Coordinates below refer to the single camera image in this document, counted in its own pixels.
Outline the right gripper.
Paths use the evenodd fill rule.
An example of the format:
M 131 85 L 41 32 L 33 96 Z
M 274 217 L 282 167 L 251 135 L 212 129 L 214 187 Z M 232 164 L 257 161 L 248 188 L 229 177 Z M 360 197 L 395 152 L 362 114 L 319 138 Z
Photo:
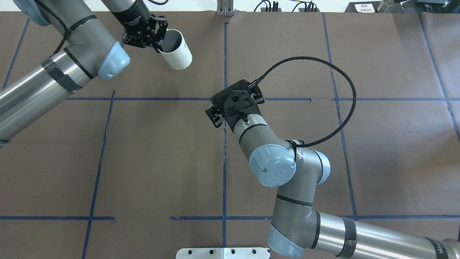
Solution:
M 265 103 L 265 99 L 258 87 L 259 82 L 239 80 L 212 96 L 211 105 L 205 113 L 215 128 L 220 128 L 223 121 L 230 128 L 235 128 L 241 119 L 248 122 L 250 114 L 262 115 L 258 104 Z

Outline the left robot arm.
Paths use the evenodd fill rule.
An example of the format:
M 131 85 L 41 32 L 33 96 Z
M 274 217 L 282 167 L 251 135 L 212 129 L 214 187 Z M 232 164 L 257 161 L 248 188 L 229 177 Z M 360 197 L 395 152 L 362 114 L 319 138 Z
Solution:
M 36 69 L 1 90 L 1 147 L 90 80 L 108 81 L 131 61 L 82 0 L 16 0 L 15 5 L 35 23 L 53 25 L 63 38 Z

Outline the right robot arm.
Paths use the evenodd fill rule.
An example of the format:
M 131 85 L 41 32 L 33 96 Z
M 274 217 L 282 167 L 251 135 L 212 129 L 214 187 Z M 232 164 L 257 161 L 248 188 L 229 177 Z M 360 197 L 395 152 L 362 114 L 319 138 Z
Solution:
M 272 251 L 294 258 L 306 249 L 339 259 L 459 258 L 458 240 L 411 236 L 313 210 L 316 187 L 331 171 L 329 160 L 299 140 L 278 138 L 258 108 L 264 101 L 256 83 L 240 80 L 213 95 L 206 114 L 216 128 L 228 123 L 251 172 L 262 185 L 277 187 Z

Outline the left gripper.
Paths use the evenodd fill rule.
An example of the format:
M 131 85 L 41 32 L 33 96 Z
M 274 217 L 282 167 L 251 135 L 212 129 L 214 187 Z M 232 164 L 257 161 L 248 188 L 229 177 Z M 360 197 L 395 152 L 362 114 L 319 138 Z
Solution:
M 124 45 L 141 49 L 149 47 L 160 53 L 161 41 L 165 38 L 168 27 L 166 16 L 153 16 L 142 0 L 132 1 L 127 7 L 111 10 L 111 13 L 124 27 Z

